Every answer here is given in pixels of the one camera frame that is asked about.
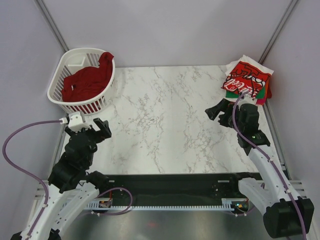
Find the white Coca-Cola t-shirt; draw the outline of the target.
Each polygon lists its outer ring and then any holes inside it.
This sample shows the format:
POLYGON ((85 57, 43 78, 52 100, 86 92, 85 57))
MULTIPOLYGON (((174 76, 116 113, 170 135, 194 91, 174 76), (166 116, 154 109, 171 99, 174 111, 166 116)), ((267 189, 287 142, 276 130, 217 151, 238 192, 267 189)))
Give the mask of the white Coca-Cola t-shirt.
POLYGON ((240 59, 227 64, 224 72, 226 78, 221 86, 226 92, 240 95, 247 92, 252 99, 256 99, 259 91, 266 86, 274 73, 249 56, 243 55, 240 59))

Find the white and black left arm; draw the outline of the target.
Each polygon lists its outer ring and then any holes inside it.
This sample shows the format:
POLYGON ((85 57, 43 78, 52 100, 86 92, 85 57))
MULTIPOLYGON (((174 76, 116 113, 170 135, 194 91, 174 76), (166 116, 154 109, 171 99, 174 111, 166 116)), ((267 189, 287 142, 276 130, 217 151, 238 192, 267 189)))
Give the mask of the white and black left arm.
POLYGON ((95 130, 79 116, 62 118, 69 135, 59 161, 53 166, 48 182, 17 166, 19 171, 39 181, 44 197, 27 227, 12 235, 13 240, 59 240, 63 231, 73 222, 85 206, 96 197, 110 191, 109 179, 101 172, 87 173, 93 164, 98 144, 111 138, 108 121, 95 118, 95 130))

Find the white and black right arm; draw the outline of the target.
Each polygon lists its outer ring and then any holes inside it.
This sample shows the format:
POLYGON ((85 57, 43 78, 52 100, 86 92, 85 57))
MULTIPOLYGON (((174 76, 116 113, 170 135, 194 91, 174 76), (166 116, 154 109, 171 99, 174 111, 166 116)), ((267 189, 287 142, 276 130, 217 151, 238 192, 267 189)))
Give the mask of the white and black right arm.
POLYGON ((263 217, 264 227, 273 239, 301 235, 307 238, 314 214, 314 205, 293 187, 282 166, 270 151, 271 143, 260 129, 259 111, 254 104, 222 99, 205 110, 208 118, 237 132, 238 144, 256 166, 263 183, 253 177, 236 179, 229 184, 235 197, 245 195, 263 217))

